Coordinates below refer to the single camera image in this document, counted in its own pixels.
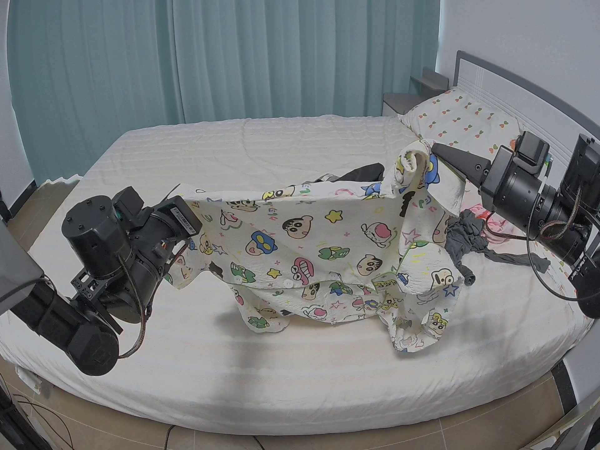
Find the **white sticker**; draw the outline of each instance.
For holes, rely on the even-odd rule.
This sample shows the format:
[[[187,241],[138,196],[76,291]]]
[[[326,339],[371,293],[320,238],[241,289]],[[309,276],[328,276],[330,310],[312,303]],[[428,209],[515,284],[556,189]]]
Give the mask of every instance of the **white sticker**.
[[[191,226],[190,222],[187,221],[187,219],[184,217],[183,213],[181,213],[181,211],[176,206],[171,208],[171,213],[175,215],[175,218],[177,220],[179,220],[179,223],[181,223],[181,226],[184,229],[186,229],[186,231],[190,235],[194,235],[196,233],[195,229]]]

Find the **fitted sheet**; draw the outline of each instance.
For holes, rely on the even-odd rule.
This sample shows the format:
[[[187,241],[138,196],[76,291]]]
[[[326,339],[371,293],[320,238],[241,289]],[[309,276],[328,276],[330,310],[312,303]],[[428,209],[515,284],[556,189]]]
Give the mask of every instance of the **fitted sheet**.
[[[395,117],[246,119],[125,133],[49,221],[32,256],[65,296],[80,262],[61,235],[75,203],[133,185],[149,205],[177,183],[263,190],[389,161],[415,135]],[[503,251],[522,253],[518,247]],[[526,267],[469,254],[465,287],[444,337],[405,354],[375,319],[336,326],[293,317],[254,334],[230,289],[203,272],[185,289],[163,282],[142,348],[109,374],[81,374],[10,312],[2,356],[86,400],[204,431],[315,434],[411,424],[502,397],[549,371],[590,322],[552,297]],[[138,327],[122,323],[122,351]]]

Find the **gray headboard frame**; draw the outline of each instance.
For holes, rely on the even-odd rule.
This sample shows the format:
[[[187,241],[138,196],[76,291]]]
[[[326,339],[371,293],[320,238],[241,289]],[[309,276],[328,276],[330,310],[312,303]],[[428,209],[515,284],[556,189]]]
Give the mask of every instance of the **gray headboard frame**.
[[[472,64],[475,64],[481,68],[489,70],[492,73],[495,73],[496,75],[498,75],[506,80],[509,80],[510,82],[514,83],[515,85],[518,85],[521,88],[524,88],[528,92],[536,95],[537,97],[541,98],[545,102],[549,103],[552,107],[560,110],[566,116],[571,118],[574,122],[581,125],[587,131],[589,131],[589,133],[591,133],[597,139],[600,140],[600,125],[596,124],[589,117],[583,115],[583,113],[581,113],[579,110],[575,109],[572,105],[568,104],[566,101],[560,99],[559,97],[557,97],[554,94],[551,94],[547,90],[544,90],[541,86],[536,85],[535,83],[530,82],[529,80],[524,79],[523,77],[520,77],[519,75],[513,73],[510,70],[506,70],[505,68],[499,67],[496,64],[493,64],[491,62],[488,62],[487,60],[484,60],[483,58],[476,57],[476,56],[471,55],[470,53],[464,52],[462,50],[459,50],[456,52],[456,65],[454,67],[454,83],[453,83],[454,86],[458,85],[458,71],[460,69],[460,61],[461,60],[466,60],[467,62],[471,62]]]

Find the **white wall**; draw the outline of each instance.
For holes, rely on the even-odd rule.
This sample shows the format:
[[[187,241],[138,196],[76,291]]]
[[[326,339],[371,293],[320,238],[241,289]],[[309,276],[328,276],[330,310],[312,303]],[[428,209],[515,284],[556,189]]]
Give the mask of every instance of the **white wall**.
[[[457,50],[514,71],[600,124],[600,0],[442,0],[437,70]]]
[[[10,208],[34,179],[11,104],[6,56],[8,4],[0,0],[0,192]]]

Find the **teal curtain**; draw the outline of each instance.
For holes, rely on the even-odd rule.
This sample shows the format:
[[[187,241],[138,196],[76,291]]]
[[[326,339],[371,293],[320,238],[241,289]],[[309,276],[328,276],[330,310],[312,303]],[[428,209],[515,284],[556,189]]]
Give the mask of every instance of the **teal curtain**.
[[[37,181],[124,132],[228,118],[380,115],[433,67],[440,0],[11,0],[13,106]]]

